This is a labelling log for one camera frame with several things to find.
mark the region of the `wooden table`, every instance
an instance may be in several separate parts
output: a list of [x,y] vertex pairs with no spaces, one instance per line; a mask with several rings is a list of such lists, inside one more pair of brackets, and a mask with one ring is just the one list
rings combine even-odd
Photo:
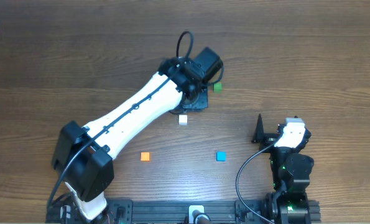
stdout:
[[[236,200],[258,113],[270,132],[298,115],[312,132],[302,153],[315,160],[307,194],[322,220],[370,222],[370,0],[0,0],[0,222],[44,221],[60,128],[128,99],[185,29],[192,57],[210,46],[223,59],[223,92],[187,126],[167,113],[138,134],[107,197]],[[247,166],[244,198],[272,191],[268,163]]]

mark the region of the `table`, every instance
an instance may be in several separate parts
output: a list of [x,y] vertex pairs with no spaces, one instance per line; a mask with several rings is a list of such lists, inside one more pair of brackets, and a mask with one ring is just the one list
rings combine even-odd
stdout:
[[[187,126],[167,113],[138,134],[107,197],[236,200],[257,115],[270,132],[297,115],[312,132],[302,153],[322,221],[370,222],[370,0],[0,0],[0,222],[44,221],[60,128],[128,99],[185,29],[192,57],[209,46],[223,59],[223,92]],[[272,191],[268,155],[240,181],[244,198]]]

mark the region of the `robotic arm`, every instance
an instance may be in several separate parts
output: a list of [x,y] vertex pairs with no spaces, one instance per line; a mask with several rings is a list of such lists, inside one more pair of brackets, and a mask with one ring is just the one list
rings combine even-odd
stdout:
[[[191,37],[190,47],[180,58],[178,48],[185,34]],[[185,31],[178,41],[177,56],[164,61],[134,96],[82,128],[74,121],[62,128],[52,159],[59,179],[47,209],[64,181],[85,221],[102,222],[108,209],[103,192],[114,178],[113,160],[123,147],[165,112],[201,111],[208,107],[208,81],[219,70],[218,81],[222,78],[223,63],[208,47],[194,60],[188,58],[192,45],[193,34]]]

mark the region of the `wooden surface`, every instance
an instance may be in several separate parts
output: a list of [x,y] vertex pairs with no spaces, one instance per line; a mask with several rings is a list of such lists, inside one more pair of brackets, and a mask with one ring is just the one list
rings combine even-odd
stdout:
[[[0,222],[44,221],[60,128],[133,95],[185,29],[192,56],[221,55],[223,93],[188,126],[164,114],[146,127],[115,160],[106,195],[236,200],[258,113],[270,132],[298,115],[312,132],[302,153],[315,160],[307,193],[322,220],[370,222],[370,0],[0,0]],[[244,198],[272,191],[268,163],[245,169]]]

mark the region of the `small block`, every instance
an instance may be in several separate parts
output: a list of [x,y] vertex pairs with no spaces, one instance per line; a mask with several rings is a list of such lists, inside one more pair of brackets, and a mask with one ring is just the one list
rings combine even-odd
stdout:
[[218,82],[214,84],[214,92],[222,92],[222,83]]
[[141,161],[142,162],[150,162],[150,153],[149,152],[141,152]]
[[216,160],[221,162],[226,161],[226,152],[217,152]]
[[180,114],[179,115],[179,124],[180,125],[187,125],[187,114]]

